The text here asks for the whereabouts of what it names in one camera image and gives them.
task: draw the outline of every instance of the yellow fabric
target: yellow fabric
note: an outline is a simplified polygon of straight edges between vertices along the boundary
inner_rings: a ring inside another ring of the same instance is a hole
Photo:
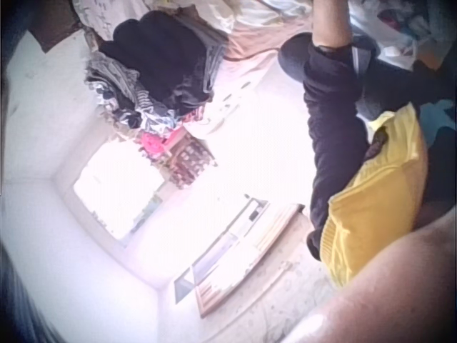
[[[421,128],[411,104],[391,114],[374,123],[384,126],[388,135],[379,155],[366,161],[329,201],[321,259],[339,286],[409,233],[421,206],[427,176]]]

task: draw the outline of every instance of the dark jacket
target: dark jacket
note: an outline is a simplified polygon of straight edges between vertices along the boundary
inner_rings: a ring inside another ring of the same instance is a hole
[[[323,51],[311,44],[309,54],[304,67],[303,85],[304,100],[310,115],[308,126],[315,153],[316,178],[310,208],[315,231],[309,234],[307,243],[313,257],[320,260],[319,249],[323,227],[328,218],[328,201],[346,188],[356,175],[369,145],[365,125],[356,116],[355,103],[361,97],[362,83],[357,80],[353,69],[351,47]],[[372,74],[371,77],[378,80],[373,85],[377,83],[384,89],[391,85],[392,89],[402,92],[412,102],[418,115],[423,104],[434,103],[439,99],[453,99],[435,75],[417,72],[420,66],[415,65],[413,73],[395,70],[390,77],[386,73],[385,78],[379,73]],[[387,94],[392,98],[396,96],[393,90]],[[396,108],[392,110],[406,104],[404,99],[394,103]],[[455,106],[448,111],[454,121],[455,113]],[[439,130],[433,146],[428,149],[424,203],[445,202],[449,207],[456,203],[455,141],[456,132],[443,128]]]
[[[368,149],[366,128],[356,116],[361,96],[351,49],[323,52],[312,44],[305,64],[304,100],[315,154],[316,178],[311,197],[308,248],[320,260],[319,246],[328,217],[329,199],[342,191],[360,169]]]

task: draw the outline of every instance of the white fabric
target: white fabric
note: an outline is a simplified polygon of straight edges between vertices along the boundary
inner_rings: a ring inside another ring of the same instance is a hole
[[[228,34],[235,24],[235,13],[224,0],[144,0],[152,9],[177,9],[194,5],[200,18],[215,29]]]
[[[236,11],[236,20],[251,26],[281,26],[281,12],[273,10],[260,1],[228,0]]]
[[[310,11],[313,7],[312,0],[262,0],[263,3],[280,10],[287,16],[298,16]]]
[[[194,5],[199,16],[215,29],[231,33],[235,22],[249,26],[282,26],[283,17],[304,15],[311,0],[144,0],[150,9]]]
[[[113,39],[116,26],[128,19],[140,19],[149,9],[143,0],[72,0],[81,23],[91,27],[105,41]]]

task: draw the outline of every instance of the pile of clothes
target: pile of clothes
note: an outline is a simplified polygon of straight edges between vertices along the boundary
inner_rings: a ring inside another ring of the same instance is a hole
[[[116,27],[92,54],[86,83],[122,124],[166,138],[211,99],[227,41],[183,14],[151,11]]]

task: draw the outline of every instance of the white wall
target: white wall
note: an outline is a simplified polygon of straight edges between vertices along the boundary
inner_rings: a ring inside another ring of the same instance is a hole
[[[277,343],[335,289],[311,257],[311,224],[299,214],[260,265],[214,313],[200,319],[195,294],[175,304],[171,283],[159,294],[161,343]]]
[[[45,54],[27,32],[8,66],[5,176],[46,179],[96,118],[84,84],[89,48],[78,31]]]
[[[307,204],[315,174],[303,85],[276,61],[255,92],[206,143],[244,192]]]
[[[7,184],[3,197],[1,239],[68,342],[158,341],[157,293],[97,246],[51,182]]]

